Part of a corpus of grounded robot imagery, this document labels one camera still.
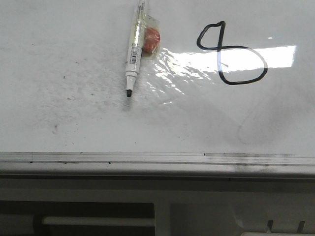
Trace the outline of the white marker tray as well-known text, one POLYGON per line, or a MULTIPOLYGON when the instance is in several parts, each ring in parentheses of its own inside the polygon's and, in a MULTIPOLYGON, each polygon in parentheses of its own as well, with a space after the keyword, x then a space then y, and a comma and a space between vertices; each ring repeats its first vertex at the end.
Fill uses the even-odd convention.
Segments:
POLYGON ((3 236, 312 236, 315 182, 1 178, 3 236))

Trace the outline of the white black whiteboard marker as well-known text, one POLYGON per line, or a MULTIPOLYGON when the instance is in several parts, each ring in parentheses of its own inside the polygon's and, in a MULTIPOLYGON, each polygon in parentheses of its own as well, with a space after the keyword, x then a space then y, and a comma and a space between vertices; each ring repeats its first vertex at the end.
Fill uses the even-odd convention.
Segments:
POLYGON ((126 59, 126 96, 131 97, 134 84, 138 78, 145 36, 146 1, 139 0, 135 9, 130 30, 129 45, 126 59))

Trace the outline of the red magnet taped to marker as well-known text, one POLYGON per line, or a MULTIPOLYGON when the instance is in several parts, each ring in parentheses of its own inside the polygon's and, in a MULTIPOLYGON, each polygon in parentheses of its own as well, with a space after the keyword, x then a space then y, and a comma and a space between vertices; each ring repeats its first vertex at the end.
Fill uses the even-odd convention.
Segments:
POLYGON ((159 53, 160 40, 159 21, 148 15, 145 20, 145 37, 142 48, 142 57, 145 59, 155 58, 159 53))

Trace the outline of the white whiteboard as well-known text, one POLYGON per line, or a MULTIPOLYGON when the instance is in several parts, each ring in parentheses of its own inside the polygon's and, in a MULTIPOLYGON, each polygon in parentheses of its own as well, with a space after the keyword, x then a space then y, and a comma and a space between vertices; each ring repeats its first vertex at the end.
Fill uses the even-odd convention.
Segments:
POLYGON ((2 175, 314 178, 314 1, 150 1, 127 97, 135 5, 1 1, 2 175))

